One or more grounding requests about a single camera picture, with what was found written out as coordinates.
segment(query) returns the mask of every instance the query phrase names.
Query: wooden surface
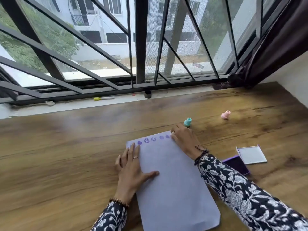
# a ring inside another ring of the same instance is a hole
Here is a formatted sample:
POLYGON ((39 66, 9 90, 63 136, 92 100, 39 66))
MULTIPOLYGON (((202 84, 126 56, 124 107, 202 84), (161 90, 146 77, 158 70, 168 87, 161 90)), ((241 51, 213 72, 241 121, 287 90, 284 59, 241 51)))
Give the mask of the wooden surface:
MULTIPOLYGON (((250 178, 308 215, 308 110, 271 83, 1 120, 0 230, 89 230, 116 190, 114 161, 126 141, 187 117, 219 159, 259 144, 268 163, 249 165, 250 178), (220 118, 226 110, 229 121, 220 118)), ((248 230, 213 197, 215 230, 248 230)))

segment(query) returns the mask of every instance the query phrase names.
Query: purple ink pad case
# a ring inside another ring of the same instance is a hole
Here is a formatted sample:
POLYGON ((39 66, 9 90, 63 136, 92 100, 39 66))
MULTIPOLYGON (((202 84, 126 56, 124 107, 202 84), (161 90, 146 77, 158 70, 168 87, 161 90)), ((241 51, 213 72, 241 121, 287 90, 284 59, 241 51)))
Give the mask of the purple ink pad case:
POLYGON ((225 164, 227 164, 228 166, 230 166, 231 168, 235 169, 236 171, 238 171, 243 175, 250 173, 239 155, 225 159, 222 162, 224 162, 225 164))

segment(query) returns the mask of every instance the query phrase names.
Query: bracelet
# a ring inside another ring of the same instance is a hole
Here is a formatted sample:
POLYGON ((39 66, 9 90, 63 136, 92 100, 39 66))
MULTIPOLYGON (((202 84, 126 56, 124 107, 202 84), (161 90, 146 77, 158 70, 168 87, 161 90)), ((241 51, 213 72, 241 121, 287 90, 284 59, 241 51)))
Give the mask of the bracelet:
POLYGON ((196 166, 196 165, 199 163, 199 160, 201 159, 201 157, 203 157, 204 155, 206 155, 206 154, 208 154, 208 153, 209 153, 209 150, 208 150, 208 149, 203 150, 202 153, 201 153, 201 155, 199 155, 199 156, 195 159, 195 164, 194 164, 194 166, 196 166))
POLYGON ((116 198, 110 198, 109 202, 116 202, 116 203, 124 206, 126 209, 129 208, 129 204, 127 204, 127 203, 125 203, 125 202, 123 202, 123 201, 121 201, 119 199, 116 199, 116 198))

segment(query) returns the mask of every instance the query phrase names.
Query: black and white floral shirt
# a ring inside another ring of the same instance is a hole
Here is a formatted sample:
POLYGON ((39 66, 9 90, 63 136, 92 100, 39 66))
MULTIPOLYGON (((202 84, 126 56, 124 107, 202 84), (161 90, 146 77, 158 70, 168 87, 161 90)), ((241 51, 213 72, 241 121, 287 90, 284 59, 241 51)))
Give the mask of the black and white floral shirt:
MULTIPOLYGON (((305 217, 213 155, 203 156, 198 168, 204 181, 250 230, 308 231, 308 220, 305 217)), ((91 231, 121 231, 126 216, 125 207, 111 202, 91 231)))

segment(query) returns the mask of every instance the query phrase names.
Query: person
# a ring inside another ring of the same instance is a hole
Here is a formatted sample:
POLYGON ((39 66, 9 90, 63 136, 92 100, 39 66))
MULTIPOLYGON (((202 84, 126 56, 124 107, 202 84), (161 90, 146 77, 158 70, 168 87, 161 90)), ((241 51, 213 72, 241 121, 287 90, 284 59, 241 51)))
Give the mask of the person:
MULTIPOLYGON (((305 217, 209 154, 191 129, 177 124, 171 132, 172 139, 195 161, 205 183, 250 230, 308 230, 305 217)), ((116 159, 115 165, 119 175, 116 193, 91 231, 121 231, 125 226, 127 208, 133 195, 142 183, 159 175, 158 171, 141 171, 139 151, 140 146, 135 148, 132 144, 116 159)))

